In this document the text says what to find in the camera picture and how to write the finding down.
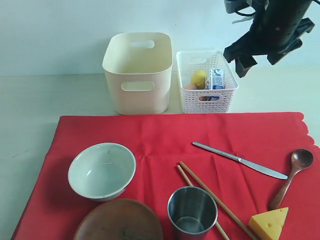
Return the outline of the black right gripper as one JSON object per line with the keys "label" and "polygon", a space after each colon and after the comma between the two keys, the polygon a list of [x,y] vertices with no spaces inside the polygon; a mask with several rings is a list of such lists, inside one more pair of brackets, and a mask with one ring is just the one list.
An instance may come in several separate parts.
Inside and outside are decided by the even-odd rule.
{"label": "black right gripper", "polygon": [[264,10],[256,10],[249,31],[223,51],[228,63],[235,60],[239,78],[258,63],[254,56],[266,55],[271,65],[300,48],[300,37],[310,33],[315,24],[304,15],[311,0],[269,0]]}

